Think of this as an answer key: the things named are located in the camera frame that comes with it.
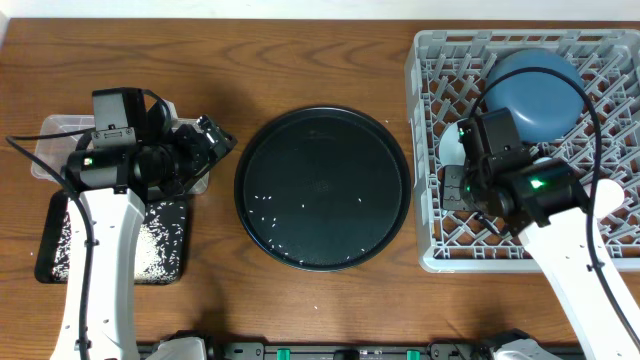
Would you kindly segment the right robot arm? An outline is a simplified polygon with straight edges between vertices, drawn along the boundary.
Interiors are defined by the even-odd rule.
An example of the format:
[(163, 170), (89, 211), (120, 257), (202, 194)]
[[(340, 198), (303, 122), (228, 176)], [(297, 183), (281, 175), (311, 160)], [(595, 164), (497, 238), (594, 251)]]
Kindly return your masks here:
[(486, 182), (464, 156), (444, 167), (444, 196), (460, 211), (505, 220), (552, 286), (589, 359), (639, 356), (639, 307), (603, 247), (596, 219), (622, 202), (606, 181), (584, 188), (560, 159), (503, 153)]

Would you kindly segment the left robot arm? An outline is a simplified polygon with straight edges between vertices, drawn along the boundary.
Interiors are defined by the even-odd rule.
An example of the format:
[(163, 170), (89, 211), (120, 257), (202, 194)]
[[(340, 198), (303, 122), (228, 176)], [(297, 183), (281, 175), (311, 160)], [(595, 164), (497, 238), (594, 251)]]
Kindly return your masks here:
[(137, 238), (152, 197), (188, 193), (236, 146), (206, 115), (176, 126), (173, 105), (140, 88), (92, 94), (92, 148), (62, 170), (69, 194), (70, 266), (55, 359), (136, 359), (133, 300)]

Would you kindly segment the round black serving tray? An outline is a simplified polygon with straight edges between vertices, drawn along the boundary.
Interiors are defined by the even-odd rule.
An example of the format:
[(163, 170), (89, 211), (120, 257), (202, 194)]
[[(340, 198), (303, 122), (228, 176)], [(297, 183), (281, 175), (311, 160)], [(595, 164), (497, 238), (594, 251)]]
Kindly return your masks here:
[(343, 106), (290, 111), (242, 153), (234, 200), (251, 240), (275, 260), (314, 272), (365, 263), (395, 238), (411, 175), (394, 136)]

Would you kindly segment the black mounting rail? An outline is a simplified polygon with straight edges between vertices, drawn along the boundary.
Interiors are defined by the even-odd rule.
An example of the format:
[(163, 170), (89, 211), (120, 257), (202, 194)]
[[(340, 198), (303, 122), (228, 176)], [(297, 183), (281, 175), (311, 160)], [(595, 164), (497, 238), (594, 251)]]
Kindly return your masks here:
[(427, 345), (265, 345), (260, 342), (216, 343), (202, 339), (202, 349), (180, 349), (172, 341), (142, 345), (142, 359), (211, 360), (471, 360), (489, 359), (478, 346), (435, 341)]

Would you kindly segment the grey dishwasher rack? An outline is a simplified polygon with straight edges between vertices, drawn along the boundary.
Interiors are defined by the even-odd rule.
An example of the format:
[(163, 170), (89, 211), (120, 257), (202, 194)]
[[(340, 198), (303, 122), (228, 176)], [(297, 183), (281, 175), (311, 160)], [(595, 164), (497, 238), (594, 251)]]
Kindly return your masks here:
[(445, 165), (458, 161), (439, 145), (455, 140), (492, 68), (539, 48), (574, 66), (602, 124), (601, 175), (617, 182), (623, 204), (599, 229), (619, 271), (639, 269), (639, 33), (632, 29), (423, 30), (405, 64), (415, 168), (418, 261), (431, 273), (533, 273), (519, 241), (485, 229), (474, 214), (441, 208)]

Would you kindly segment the light blue bowl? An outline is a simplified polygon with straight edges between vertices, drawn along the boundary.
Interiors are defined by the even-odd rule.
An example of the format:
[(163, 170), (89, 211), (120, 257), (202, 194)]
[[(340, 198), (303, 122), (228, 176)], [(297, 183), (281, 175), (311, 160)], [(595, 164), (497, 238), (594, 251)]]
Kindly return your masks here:
[(440, 136), (438, 158), (442, 166), (464, 165), (466, 154), (459, 138), (457, 123), (449, 124)]

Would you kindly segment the clear plastic bin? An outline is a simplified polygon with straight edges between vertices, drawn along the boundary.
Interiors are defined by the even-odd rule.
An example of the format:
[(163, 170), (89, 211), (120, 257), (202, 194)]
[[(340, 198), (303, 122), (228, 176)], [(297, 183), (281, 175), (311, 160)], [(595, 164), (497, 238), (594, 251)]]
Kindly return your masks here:
[[(181, 125), (191, 125), (195, 130), (201, 132), (196, 126), (196, 119), (174, 118), (172, 121), (172, 130), (175, 132)], [(40, 135), (50, 135), (57, 133), (68, 133), (73, 131), (85, 131), (94, 127), (93, 115), (50, 115), (41, 127)], [(56, 171), (60, 171), (61, 167), (66, 164), (68, 156), (75, 151), (76, 145), (81, 135), (72, 135), (64, 138), (56, 138), (49, 140), (38, 140), (35, 148), (35, 155), (42, 159), (48, 166)], [(31, 174), (36, 179), (49, 180), (55, 182), (53, 177), (46, 173), (37, 164), (32, 163)], [(209, 173), (200, 178), (187, 194), (198, 195), (204, 193), (208, 188)], [(148, 199), (158, 200), (163, 198), (158, 187), (151, 188), (148, 193)]]

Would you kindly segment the pink cup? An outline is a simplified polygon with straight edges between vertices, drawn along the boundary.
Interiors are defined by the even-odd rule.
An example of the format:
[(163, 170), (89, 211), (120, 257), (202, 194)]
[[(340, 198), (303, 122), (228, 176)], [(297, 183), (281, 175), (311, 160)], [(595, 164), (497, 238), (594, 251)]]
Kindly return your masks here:
[(594, 216), (597, 219), (606, 217), (621, 207), (624, 199), (624, 190), (618, 183), (610, 179), (599, 180), (595, 194)]

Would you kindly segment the dark blue plate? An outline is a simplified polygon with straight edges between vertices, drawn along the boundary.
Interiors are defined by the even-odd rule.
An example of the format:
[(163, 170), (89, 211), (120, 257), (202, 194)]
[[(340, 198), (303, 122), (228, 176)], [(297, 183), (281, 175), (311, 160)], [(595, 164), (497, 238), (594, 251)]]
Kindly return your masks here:
[[(526, 49), (499, 61), (490, 71), (487, 83), (512, 71), (541, 67), (559, 72), (581, 86), (577, 68), (558, 54), (545, 49)], [(507, 108), (514, 118), (520, 139), (525, 143), (558, 140), (572, 130), (584, 102), (561, 79), (538, 72), (522, 73), (502, 81), (485, 97), (490, 111)]]

